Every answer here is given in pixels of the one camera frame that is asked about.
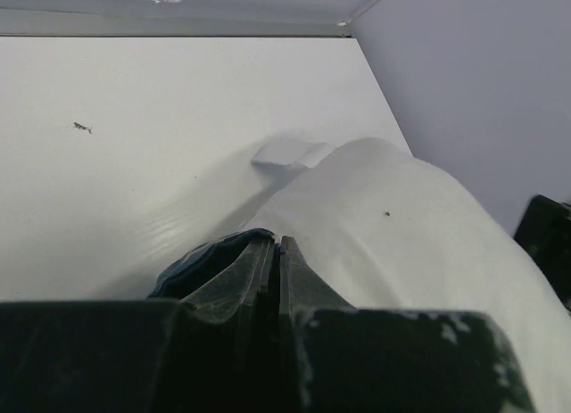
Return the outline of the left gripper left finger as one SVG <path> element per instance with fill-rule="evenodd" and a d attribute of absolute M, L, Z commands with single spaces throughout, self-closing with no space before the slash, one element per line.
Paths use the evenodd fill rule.
<path fill-rule="evenodd" d="M 279 398 L 272 241 L 254 241 L 184 299 L 178 411 L 262 412 Z"/>

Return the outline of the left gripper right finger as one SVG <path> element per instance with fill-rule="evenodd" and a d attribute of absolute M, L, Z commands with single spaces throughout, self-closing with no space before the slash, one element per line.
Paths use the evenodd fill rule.
<path fill-rule="evenodd" d="M 307 263 L 294 238 L 279 248 L 278 324 L 285 394 L 297 412 L 350 412 L 356 309 Z"/>

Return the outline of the dark blue embroidered pillowcase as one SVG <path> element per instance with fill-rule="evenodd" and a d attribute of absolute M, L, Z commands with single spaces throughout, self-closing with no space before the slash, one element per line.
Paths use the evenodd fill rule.
<path fill-rule="evenodd" d="M 254 228 L 196 247 L 161 272 L 148 297 L 183 299 L 234 263 L 249 244 L 258 241 L 274 244 L 277 237 L 267 229 Z"/>

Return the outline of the white pillow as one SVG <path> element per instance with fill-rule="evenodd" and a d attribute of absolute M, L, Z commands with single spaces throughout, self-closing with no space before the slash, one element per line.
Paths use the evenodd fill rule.
<path fill-rule="evenodd" d="M 570 317 L 529 255 L 454 177 L 374 137 L 279 138 L 252 163 L 291 182 L 250 220 L 293 237 L 365 308 L 477 310 L 511 341 L 536 407 L 570 409 Z"/>

